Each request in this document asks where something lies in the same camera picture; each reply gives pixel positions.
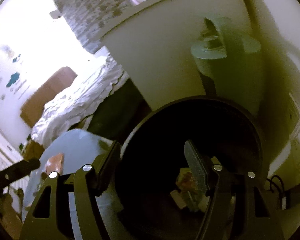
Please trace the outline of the round blue glass table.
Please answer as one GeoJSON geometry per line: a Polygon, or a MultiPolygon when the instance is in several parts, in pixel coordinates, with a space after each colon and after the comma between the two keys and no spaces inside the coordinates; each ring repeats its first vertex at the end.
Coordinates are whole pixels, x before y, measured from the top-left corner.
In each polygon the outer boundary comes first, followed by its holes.
{"type": "MultiPolygon", "coordinates": [[[[82,129],[73,129],[58,137],[40,157],[40,168],[30,174],[24,195],[22,221],[27,216],[26,207],[30,206],[34,200],[33,194],[40,188],[41,174],[44,172],[45,164],[49,158],[63,153],[63,174],[69,174],[76,172],[85,164],[92,163],[98,155],[106,153],[111,144],[111,140],[82,129]]],[[[123,207],[115,193],[114,185],[110,184],[107,191],[97,197],[96,201],[109,237],[111,239],[125,239],[125,230],[117,217],[117,213],[123,207]]]]}

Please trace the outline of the air conditioner unit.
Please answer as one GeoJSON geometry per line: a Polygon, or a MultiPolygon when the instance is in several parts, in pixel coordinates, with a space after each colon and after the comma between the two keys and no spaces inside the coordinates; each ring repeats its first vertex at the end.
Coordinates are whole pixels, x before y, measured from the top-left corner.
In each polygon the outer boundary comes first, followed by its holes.
{"type": "Polygon", "coordinates": [[[61,18],[61,13],[59,12],[59,10],[51,11],[49,14],[53,20],[61,18]]]}

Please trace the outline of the white dresser cabinet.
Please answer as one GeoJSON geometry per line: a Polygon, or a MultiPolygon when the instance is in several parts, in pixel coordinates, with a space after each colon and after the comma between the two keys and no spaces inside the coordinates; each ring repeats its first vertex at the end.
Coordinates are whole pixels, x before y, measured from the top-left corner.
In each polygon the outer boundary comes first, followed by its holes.
{"type": "MultiPolygon", "coordinates": [[[[205,93],[191,46],[205,30],[206,15],[227,17],[251,36],[243,0],[146,0],[126,10],[100,33],[101,41],[152,110],[205,93]]],[[[248,95],[224,97],[253,115],[263,97],[260,55],[258,70],[258,83],[248,95]]]]}

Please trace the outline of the black trash bin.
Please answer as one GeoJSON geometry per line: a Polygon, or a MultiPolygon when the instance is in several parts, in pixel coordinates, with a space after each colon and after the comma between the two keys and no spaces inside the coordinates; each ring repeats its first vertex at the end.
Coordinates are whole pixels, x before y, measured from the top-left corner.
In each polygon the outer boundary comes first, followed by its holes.
{"type": "Polygon", "coordinates": [[[253,116],[194,96],[147,116],[123,146],[116,190],[134,239],[243,239],[255,218],[253,116]]]}

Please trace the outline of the wooden nightstand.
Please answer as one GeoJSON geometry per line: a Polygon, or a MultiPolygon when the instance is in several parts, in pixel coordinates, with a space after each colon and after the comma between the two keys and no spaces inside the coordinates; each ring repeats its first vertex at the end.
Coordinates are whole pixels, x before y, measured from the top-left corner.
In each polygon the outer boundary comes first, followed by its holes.
{"type": "Polygon", "coordinates": [[[39,159],[44,153],[44,151],[45,149],[42,145],[38,144],[33,140],[30,140],[25,146],[25,149],[23,150],[23,159],[26,161],[33,158],[39,159]]]}

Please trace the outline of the orange snack bag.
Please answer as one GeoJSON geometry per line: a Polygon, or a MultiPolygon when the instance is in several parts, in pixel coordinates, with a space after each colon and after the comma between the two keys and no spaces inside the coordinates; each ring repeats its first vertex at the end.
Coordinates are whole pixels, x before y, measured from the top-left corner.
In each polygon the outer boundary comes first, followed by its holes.
{"type": "Polygon", "coordinates": [[[45,164],[45,173],[49,175],[51,172],[63,173],[64,153],[59,153],[50,157],[45,164]]]}

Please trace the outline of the white ruffled duvet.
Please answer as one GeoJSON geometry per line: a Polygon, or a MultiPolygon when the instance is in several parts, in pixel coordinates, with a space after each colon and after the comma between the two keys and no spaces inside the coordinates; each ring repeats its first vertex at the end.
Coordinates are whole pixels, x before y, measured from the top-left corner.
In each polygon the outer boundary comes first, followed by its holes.
{"type": "Polygon", "coordinates": [[[69,128],[94,114],[104,100],[129,79],[112,55],[102,55],[101,65],[75,78],[73,83],[44,105],[40,119],[31,131],[31,139],[47,148],[69,128]]]}

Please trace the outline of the wooden headboard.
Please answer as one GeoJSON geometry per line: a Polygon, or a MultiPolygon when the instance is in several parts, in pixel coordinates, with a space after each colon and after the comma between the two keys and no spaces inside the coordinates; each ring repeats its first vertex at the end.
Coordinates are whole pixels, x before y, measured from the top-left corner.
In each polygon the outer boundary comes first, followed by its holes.
{"type": "Polygon", "coordinates": [[[41,118],[44,106],[68,88],[77,77],[70,67],[62,67],[48,78],[22,105],[20,117],[32,128],[41,118]]]}

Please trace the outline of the red milk carton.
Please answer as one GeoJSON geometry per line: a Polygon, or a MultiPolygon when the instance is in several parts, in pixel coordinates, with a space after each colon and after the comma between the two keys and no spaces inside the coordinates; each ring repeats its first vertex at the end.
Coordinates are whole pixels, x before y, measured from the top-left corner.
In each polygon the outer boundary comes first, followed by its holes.
{"type": "Polygon", "coordinates": [[[182,194],[187,192],[198,194],[200,192],[197,181],[190,168],[181,168],[175,182],[182,194]]]}

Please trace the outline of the patterned roman blind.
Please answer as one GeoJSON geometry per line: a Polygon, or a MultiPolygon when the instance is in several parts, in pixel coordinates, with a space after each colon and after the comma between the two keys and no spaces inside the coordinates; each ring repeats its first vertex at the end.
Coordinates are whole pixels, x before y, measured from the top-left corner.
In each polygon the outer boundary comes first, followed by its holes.
{"type": "Polygon", "coordinates": [[[81,46],[96,53],[102,46],[99,31],[133,4],[130,0],[53,0],[81,46]]]}

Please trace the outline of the wall cloud stickers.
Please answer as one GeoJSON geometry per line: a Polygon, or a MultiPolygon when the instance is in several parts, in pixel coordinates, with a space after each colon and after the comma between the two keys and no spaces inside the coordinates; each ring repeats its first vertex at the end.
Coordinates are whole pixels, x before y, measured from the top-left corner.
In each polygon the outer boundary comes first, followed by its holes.
{"type": "Polygon", "coordinates": [[[14,53],[0,54],[0,100],[17,90],[21,81],[21,55],[14,53]]]}

